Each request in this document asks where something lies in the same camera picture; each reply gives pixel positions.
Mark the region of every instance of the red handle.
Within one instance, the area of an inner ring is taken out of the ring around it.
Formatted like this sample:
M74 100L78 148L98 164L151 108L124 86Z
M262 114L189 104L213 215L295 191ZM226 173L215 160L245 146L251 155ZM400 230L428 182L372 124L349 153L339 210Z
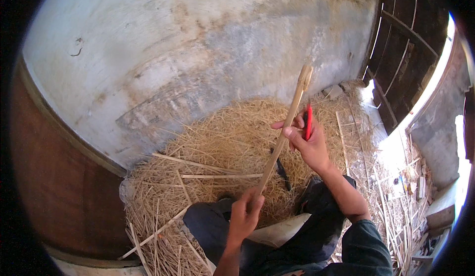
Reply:
M310 104L307 104L307 120L305 123L305 141L308 141L310 139L310 130L312 129L312 106Z

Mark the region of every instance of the hand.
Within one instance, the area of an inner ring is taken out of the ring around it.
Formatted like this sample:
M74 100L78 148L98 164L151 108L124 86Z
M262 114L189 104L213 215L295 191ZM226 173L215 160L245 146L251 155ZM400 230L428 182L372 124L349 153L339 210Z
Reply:
M300 151L302 158L315 172L322 175L327 171L332 163L328 158L328 152L325 143L325 136L322 126L315 120L312 114L312 127L310 129L310 138L308 141L302 137L302 131L298 131L295 128L303 129L305 126L304 113L305 108L300 111L294 118L291 126L283 129L284 136L289 139L290 150L293 152L295 149ZM276 122L271 125L274 130L281 129L284 126L284 122Z
M257 187L246 190L241 198L233 203L227 245L234 247L240 246L242 241L249 236L258 225L259 213L264 204L264 196L260 195L255 201L252 201L256 190ZM250 212L247 213L246 208L251 202L252 208Z

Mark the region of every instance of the red pruning shears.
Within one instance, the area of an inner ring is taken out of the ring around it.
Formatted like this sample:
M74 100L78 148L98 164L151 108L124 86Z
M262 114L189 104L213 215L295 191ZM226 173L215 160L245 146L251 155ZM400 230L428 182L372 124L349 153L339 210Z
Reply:
M307 104L304 112L304 123L304 139L308 141L310 139L310 131L312 130L312 106L310 106L310 103Z

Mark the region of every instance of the sleeve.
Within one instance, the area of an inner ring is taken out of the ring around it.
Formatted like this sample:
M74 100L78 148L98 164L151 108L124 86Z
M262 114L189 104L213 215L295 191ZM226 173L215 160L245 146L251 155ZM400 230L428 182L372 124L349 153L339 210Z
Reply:
M392 272L389 250L370 220L355 222L344 234L341 249L341 259L344 263L389 268Z

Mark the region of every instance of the dark trousers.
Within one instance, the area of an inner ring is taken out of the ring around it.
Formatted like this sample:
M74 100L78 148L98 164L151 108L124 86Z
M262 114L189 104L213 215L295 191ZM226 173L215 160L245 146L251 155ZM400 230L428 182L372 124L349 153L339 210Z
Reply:
M344 176L356 188L355 181ZM183 222L216 266L229 231L232 199L193 204ZM303 211L312 214L300 230L279 248L245 239L241 246L239 274L247 275L265 266L305 265L326 262L341 236L345 216L321 180L314 178L302 197Z

